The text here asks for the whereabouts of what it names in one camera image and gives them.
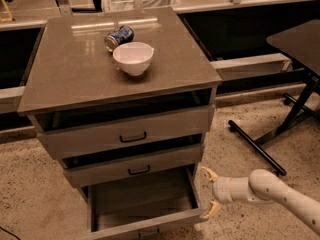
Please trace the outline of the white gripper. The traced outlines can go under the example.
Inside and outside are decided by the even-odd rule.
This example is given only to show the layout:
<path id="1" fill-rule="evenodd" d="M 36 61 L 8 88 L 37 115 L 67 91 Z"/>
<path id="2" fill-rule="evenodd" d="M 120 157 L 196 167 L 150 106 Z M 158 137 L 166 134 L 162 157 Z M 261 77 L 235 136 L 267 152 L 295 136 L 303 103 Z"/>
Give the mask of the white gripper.
<path id="1" fill-rule="evenodd" d="M 210 209 L 200 216 L 201 219 L 210 219 L 221 209 L 221 204 L 246 202 L 248 200 L 248 178 L 218 177 L 211 168 L 202 166 L 208 180 L 213 183 L 213 196 L 217 200 L 210 201 Z"/>

